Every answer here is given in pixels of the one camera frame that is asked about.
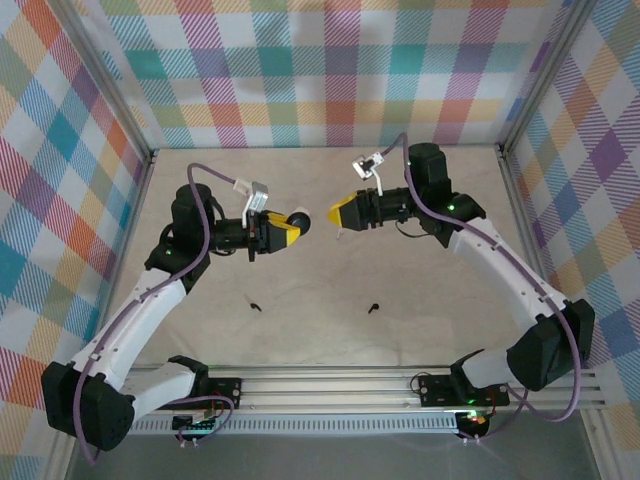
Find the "black circuit board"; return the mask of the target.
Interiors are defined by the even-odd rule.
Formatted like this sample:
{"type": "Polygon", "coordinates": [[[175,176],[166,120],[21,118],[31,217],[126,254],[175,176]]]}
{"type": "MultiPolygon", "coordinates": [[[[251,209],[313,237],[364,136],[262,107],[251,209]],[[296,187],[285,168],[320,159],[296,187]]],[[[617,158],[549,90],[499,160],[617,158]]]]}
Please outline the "black circuit board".
{"type": "Polygon", "coordinates": [[[171,420],[171,429],[175,432],[183,430],[185,432],[203,431],[210,433],[217,424],[217,417],[198,419],[193,415],[175,415],[171,420]]]}

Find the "small orange connector board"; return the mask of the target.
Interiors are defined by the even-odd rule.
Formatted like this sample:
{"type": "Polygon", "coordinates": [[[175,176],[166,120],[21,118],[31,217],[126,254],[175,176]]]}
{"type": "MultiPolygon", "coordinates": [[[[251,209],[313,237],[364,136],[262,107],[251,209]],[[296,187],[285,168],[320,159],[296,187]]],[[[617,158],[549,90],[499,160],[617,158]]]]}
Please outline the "small orange connector board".
{"type": "Polygon", "coordinates": [[[482,425],[491,418],[491,413],[486,410],[464,410],[455,414],[456,424],[459,429],[475,425],[482,425]]]}

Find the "aluminium table side rail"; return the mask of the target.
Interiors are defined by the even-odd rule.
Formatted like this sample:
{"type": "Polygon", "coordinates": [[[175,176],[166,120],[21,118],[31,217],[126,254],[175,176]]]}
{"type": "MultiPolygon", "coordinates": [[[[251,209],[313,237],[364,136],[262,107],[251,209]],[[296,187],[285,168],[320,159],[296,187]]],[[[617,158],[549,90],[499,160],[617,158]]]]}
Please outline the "aluminium table side rail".
{"type": "Polygon", "coordinates": [[[541,282],[540,288],[545,294],[550,294],[552,287],[548,284],[547,272],[542,262],[541,254],[535,242],[533,230],[529,224],[529,218],[525,209],[523,197],[511,168],[509,158],[500,144],[494,145],[498,166],[506,187],[511,209],[515,218],[518,235],[523,248],[523,258],[527,265],[537,274],[541,282]]]}
{"type": "Polygon", "coordinates": [[[88,332],[91,333],[91,337],[87,340],[87,346],[92,345],[94,338],[102,330],[102,328],[109,323],[111,316],[119,309],[119,290],[123,279],[126,277],[128,256],[135,237],[136,228],[139,223],[139,218],[147,197],[147,192],[151,183],[159,153],[159,149],[153,149],[144,162],[144,166],[141,171],[139,188],[134,197],[133,207],[131,209],[129,220],[124,231],[122,248],[112,270],[113,278],[108,286],[108,289],[106,290],[106,297],[104,298],[104,302],[101,304],[100,315],[94,323],[90,324],[88,332]]]}

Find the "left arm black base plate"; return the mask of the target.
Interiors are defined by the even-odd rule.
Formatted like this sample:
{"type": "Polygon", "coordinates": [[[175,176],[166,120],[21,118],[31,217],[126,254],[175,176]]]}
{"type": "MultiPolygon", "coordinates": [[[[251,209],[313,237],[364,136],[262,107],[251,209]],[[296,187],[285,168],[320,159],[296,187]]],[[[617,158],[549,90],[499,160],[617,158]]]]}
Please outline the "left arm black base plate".
{"type": "Polygon", "coordinates": [[[239,377],[210,377],[208,395],[226,397],[238,408],[241,401],[243,381],[239,377]]]}

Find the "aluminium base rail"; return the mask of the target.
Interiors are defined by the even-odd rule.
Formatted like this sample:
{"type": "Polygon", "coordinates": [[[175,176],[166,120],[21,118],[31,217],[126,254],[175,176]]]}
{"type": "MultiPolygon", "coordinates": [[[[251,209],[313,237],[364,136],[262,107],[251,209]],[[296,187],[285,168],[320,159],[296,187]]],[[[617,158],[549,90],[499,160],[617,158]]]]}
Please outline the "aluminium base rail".
{"type": "MultiPolygon", "coordinates": [[[[213,377],[242,379],[242,414],[324,414],[418,412],[421,403],[410,387],[418,372],[444,374],[446,369],[366,366],[210,367],[213,377]]],[[[538,411],[564,410],[573,377],[566,375],[528,401],[538,411]]],[[[604,394],[595,373],[584,370],[578,409],[603,409],[604,394]]]]}

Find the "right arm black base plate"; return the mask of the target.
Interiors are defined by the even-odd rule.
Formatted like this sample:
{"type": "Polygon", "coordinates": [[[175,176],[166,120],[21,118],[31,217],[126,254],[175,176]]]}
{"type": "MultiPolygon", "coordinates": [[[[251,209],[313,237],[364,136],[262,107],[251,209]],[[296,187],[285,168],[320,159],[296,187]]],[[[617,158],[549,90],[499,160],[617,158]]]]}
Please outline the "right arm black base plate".
{"type": "Polygon", "coordinates": [[[503,385],[471,388],[469,393],[459,394],[449,375],[419,374],[411,380],[411,389],[419,396],[422,407],[502,407],[510,404],[503,385]]]}

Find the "aluminium corner post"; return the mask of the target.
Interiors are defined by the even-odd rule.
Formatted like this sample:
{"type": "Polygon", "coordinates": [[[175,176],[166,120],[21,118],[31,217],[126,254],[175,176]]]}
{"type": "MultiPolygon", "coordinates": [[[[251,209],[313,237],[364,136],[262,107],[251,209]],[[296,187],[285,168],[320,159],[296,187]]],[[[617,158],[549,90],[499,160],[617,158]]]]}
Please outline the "aluminium corner post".
{"type": "Polygon", "coordinates": [[[114,116],[121,124],[123,131],[132,141],[136,151],[141,154],[146,164],[153,162],[154,150],[145,139],[141,128],[134,118],[121,89],[109,72],[100,50],[94,45],[84,27],[81,17],[72,5],[71,0],[45,0],[62,28],[68,35],[85,68],[95,81],[98,90],[103,94],[112,108],[114,116]]]}
{"type": "Polygon", "coordinates": [[[563,22],[555,21],[552,25],[549,40],[543,42],[531,65],[536,70],[525,83],[526,95],[514,104],[513,115],[497,143],[502,158],[508,159],[513,153],[597,1],[572,0],[569,6],[561,8],[563,22]]]}

